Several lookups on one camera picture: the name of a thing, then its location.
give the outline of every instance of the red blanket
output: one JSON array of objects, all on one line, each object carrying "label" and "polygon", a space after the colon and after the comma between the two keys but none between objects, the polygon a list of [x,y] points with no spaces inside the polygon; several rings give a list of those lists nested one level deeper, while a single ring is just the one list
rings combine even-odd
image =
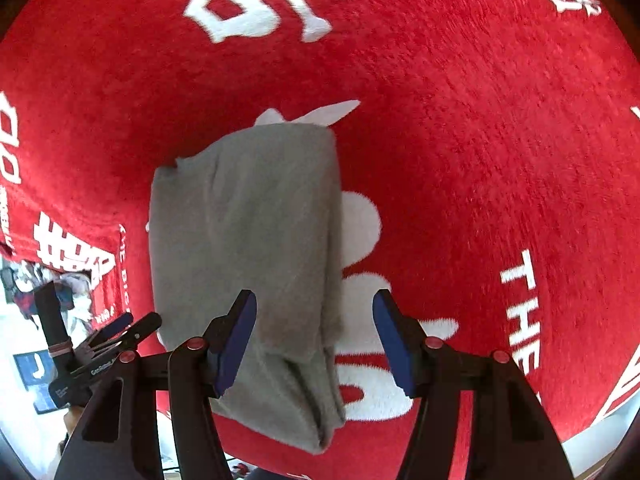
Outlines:
[{"label": "red blanket", "polygon": [[332,126],[349,421],[311,457],[217,418],[248,462],[395,476],[415,407],[380,286],[456,348],[509,349],[563,439],[640,382],[640,69],[596,0],[31,0],[0,92],[5,250],[91,269],[98,323],[153,309],[156,167],[257,120]]}]

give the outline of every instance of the grey cloth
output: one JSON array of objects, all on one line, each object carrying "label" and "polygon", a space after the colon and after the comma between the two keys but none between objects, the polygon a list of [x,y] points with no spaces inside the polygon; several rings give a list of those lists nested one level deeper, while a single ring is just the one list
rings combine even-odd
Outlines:
[{"label": "grey cloth", "polygon": [[226,314],[243,288],[258,315],[236,383],[214,412],[321,453],[344,407],[340,176],[332,132],[270,124],[156,170],[149,248],[160,335],[172,350]]}]

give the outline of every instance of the clamp jaw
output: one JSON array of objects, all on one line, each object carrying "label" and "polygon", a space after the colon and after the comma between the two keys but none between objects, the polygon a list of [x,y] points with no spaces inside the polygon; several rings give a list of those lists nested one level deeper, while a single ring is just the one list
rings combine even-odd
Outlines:
[{"label": "clamp jaw", "polygon": [[208,397],[234,382],[254,328],[256,300],[242,290],[226,316],[173,352],[119,354],[62,455],[55,480],[162,480],[156,391],[168,390],[182,480],[232,480]]}]

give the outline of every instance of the red rivet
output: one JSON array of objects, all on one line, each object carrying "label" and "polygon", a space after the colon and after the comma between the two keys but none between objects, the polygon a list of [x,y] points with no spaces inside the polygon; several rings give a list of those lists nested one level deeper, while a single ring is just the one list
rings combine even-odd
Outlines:
[{"label": "red rivet", "polygon": [[438,348],[442,348],[444,342],[439,337],[430,335],[427,337],[427,339],[424,340],[424,344],[427,346],[427,348],[437,350]]},{"label": "red rivet", "polygon": [[136,353],[133,350],[125,350],[120,354],[120,361],[123,363],[130,363],[136,358]]},{"label": "red rivet", "polygon": [[201,337],[192,337],[187,341],[189,350],[201,350],[204,348],[204,339]]},{"label": "red rivet", "polygon": [[507,354],[507,352],[505,352],[504,350],[496,350],[494,352],[494,359],[498,361],[501,365],[505,365],[509,361],[511,361],[510,355]]}]

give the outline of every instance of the white letter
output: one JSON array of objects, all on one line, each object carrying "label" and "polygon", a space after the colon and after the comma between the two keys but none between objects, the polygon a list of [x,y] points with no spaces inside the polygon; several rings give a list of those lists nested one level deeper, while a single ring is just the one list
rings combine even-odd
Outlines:
[{"label": "white letter", "polygon": [[533,369],[536,370],[540,366],[540,339],[536,339],[533,343],[523,346],[520,350],[513,353],[513,360],[522,362],[522,373],[529,373],[529,356],[533,355]]},{"label": "white letter", "polygon": [[[9,162],[12,167],[11,173],[4,167],[5,160]],[[12,184],[20,184],[22,182],[20,178],[20,168],[18,168],[18,159],[6,150],[4,144],[0,144],[0,173]]]},{"label": "white letter", "polygon": [[531,256],[529,254],[529,250],[525,249],[522,251],[522,261],[523,265],[519,267],[513,267],[513,269],[503,270],[500,273],[500,280],[503,283],[512,282],[513,280],[517,280],[518,278],[527,278],[527,286],[529,290],[532,288],[536,288],[536,280],[533,277],[533,266],[531,265]]},{"label": "white letter", "polygon": [[7,117],[9,117],[8,132],[2,129],[2,123],[0,121],[0,142],[17,148],[20,145],[18,141],[18,113],[15,111],[15,108],[9,104],[4,92],[0,92],[0,112],[4,112]]},{"label": "white letter", "polygon": [[516,346],[517,344],[520,344],[533,336],[537,336],[540,333],[540,322],[530,325],[528,316],[529,312],[536,310],[537,308],[538,298],[533,298],[533,300],[510,306],[507,309],[507,319],[520,318],[520,329],[509,336],[510,346]]},{"label": "white letter", "polygon": [[33,375],[34,379],[41,379],[44,377],[44,365],[42,364],[42,358],[39,354],[34,354],[33,358],[36,361],[37,370],[31,375]]}]

